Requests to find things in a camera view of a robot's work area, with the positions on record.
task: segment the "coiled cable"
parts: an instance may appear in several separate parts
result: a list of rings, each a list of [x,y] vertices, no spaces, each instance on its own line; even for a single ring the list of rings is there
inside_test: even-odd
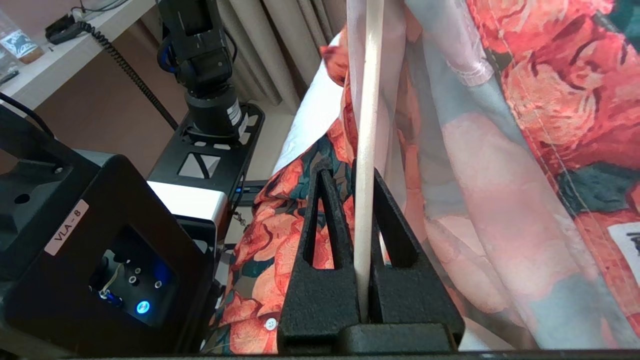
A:
[[[175,119],[169,114],[160,100],[154,95],[151,89],[145,84],[145,82],[140,78],[138,73],[129,65],[127,60],[120,54],[118,49],[116,49],[113,44],[100,32],[95,29],[95,26],[92,26],[88,22],[79,21],[76,25],[91,34],[91,36],[95,39],[95,41],[116,61],[118,66],[129,76],[131,81],[136,84],[136,86],[142,91],[143,94],[147,97],[147,99],[151,102],[151,104],[156,108],[156,110],[162,115],[162,117],[167,121],[167,123],[171,126],[173,130],[178,128],[178,123]]]

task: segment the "white shelf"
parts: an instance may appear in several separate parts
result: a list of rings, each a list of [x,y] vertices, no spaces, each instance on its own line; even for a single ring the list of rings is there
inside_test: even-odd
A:
[[[89,23],[113,41],[155,4],[155,0],[129,0]],[[42,57],[20,68],[18,76],[0,87],[0,91],[31,109],[42,104],[102,48],[85,34],[60,45],[47,44],[43,50]]]

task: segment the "screw hole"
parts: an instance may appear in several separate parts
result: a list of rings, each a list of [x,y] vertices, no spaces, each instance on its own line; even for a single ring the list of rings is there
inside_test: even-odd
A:
[[[29,200],[31,200],[31,197],[29,196],[29,194],[23,193],[22,195],[18,195],[13,202],[15,202],[16,204],[24,204],[29,202]]]

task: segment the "blue led light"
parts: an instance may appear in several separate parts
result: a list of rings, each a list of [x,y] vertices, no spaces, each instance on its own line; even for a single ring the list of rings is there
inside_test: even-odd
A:
[[[149,311],[150,307],[151,304],[149,304],[149,301],[141,301],[138,303],[138,306],[136,306],[136,311],[138,312],[138,314],[144,314]]]

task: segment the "wooden stick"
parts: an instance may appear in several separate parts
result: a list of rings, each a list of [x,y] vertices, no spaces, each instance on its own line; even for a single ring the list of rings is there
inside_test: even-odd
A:
[[[371,271],[371,227],[373,215],[373,174],[380,94],[380,55],[385,0],[368,0],[367,38],[362,78],[362,107],[358,130],[356,166],[355,239],[353,265],[356,271],[360,321],[369,319],[369,277]]]

